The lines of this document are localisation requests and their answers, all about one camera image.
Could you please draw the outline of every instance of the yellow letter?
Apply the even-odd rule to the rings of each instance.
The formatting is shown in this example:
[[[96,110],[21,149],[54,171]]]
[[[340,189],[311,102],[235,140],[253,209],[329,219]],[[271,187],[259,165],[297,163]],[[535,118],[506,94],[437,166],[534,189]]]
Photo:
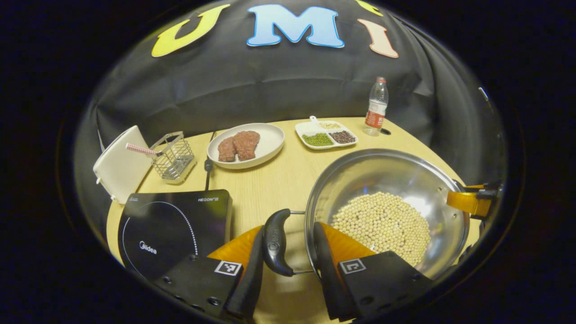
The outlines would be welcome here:
[[[358,21],[366,26],[370,37],[372,37],[372,44],[370,45],[371,50],[391,58],[398,58],[398,53],[394,48],[392,48],[392,45],[386,36],[386,28],[368,20],[358,19]]]
[[[154,48],[152,48],[152,56],[157,58],[170,54],[206,35],[206,33],[216,24],[220,12],[229,6],[230,5],[223,5],[199,14],[198,17],[201,17],[202,19],[200,19],[196,29],[188,35],[182,36],[178,39],[176,39],[176,34],[184,24],[190,21],[190,19],[186,19],[183,22],[168,28],[165,32],[158,35],[158,40],[156,41]]]
[[[366,2],[364,2],[364,1],[360,1],[360,0],[354,0],[354,1],[358,2],[358,4],[359,4],[362,8],[368,10],[369,12],[375,13],[375,14],[377,14],[377,15],[380,16],[380,17],[383,17],[383,16],[384,16],[383,14],[379,13],[379,12],[378,12],[378,8],[374,7],[373,5],[371,5],[371,4],[369,4],[369,3],[366,3]]]

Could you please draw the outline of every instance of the black cable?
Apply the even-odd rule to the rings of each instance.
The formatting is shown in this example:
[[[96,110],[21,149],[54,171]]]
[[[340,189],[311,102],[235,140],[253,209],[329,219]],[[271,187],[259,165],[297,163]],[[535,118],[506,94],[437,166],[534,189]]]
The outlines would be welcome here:
[[[216,135],[216,131],[212,132],[212,137],[210,137],[210,142],[214,139],[214,135]],[[210,171],[214,168],[214,163],[210,158],[206,157],[206,161],[204,161],[204,170],[206,170],[206,188],[204,191],[208,191],[208,186],[210,185]]]

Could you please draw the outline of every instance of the white plate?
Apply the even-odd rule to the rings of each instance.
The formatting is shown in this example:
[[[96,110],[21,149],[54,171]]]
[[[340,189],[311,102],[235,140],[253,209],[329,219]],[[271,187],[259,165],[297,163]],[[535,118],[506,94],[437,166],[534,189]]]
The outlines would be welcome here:
[[[331,149],[331,148],[341,148],[344,146],[350,146],[350,145],[354,145],[354,144],[358,143],[358,137],[354,133],[352,133],[352,131],[350,131],[348,128],[346,128],[344,125],[342,125],[339,122],[335,122],[333,120],[316,120],[316,117],[314,117],[314,116],[310,116],[310,120],[311,120],[311,122],[296,124],[295,128],[296,128],[296,134],[298,134],[298,137],[300,137],[300,140],[302,141],[302,143],[304,143],[304,145],[308,146],[309,148],[311,148],[313,150],[327,150],[327,149]],[[324,129],[324,128],[322,128],[322,126],[319,125],[319,123],[336,124],[336,125],[340,126],[340,128]],[[351,142],[351,143],[340,144],[340,143],[337,143],[330,136],[331,133],[335,133],[335,132],[339,132],[339,131],[343,131],[343,130],[350,133],[350,135],[352,135],[352,137],[354,137],[355,141]],[[313,145],[306,143],[306,141],[304,141],[304,139],[302,138],[302,135],[312,136],[312,135],[316,135],[318,133],[326,134],[328,136],[328,138],[330,138],[330,140],[332,141],[333,145],[313,146]]]
[[[236,156],[235,162],[221,162],[218,161],[218,145],[227,139],[228,137],[234,136],[241,131],[252,130],[260,134],[260,142],[254,150],[256,157],[252,160],[239,161],[238,156]],[[269,159],[273,158],[284,145],[284,131],[278,126],[264,124],[264,123],[253,123],[244,124],[231,128],[224,133],[216,136],[210,144],[208,144],[208,158],[214,162],[214,164],[227,169],[244,169],[251,168],[258,164],[264,163]]]

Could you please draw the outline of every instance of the black cloth backdrop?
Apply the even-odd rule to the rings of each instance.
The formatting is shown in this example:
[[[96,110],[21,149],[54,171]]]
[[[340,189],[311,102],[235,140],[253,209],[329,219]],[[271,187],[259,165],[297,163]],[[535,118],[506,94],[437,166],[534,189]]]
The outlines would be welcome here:
[[[173,53],[152,57],[158,34],[190,19],[177,37],[193,31],[198,15],[219,5],[215,27]],[[335,10],[343,48],[298,43],[250,47],[255,15],[248,8],[281,4],[299,16],[310,6]],[[499,179],[504,139],[494,104],[458,57],[406,19],[381,9],[383,17],[355,1],[220,1],[175,19],[136,44],[103,78],[78,127],[73,156],[77,198],[93,229],[102,234],[110,200],[95,184],[92,167],[104,147],[138,125],[151,145],[166,133],[193,136],[243,123],[315,115],[364,116],[377,76],[388,80],[386,118],[443,158],[468,184]],[[384,26],[398,58],[373,52],[366,27]]]

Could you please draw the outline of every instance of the plastic water bottle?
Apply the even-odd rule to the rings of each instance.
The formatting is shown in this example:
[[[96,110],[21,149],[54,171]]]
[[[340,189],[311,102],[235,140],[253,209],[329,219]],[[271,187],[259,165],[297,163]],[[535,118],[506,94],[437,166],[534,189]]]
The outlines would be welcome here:
[[[387,106],[388,89],[386,88],[386,79],[384,77],[377,77],[376,83],[370,91],[364,133],[370,136],[378,136],[380,134]]]

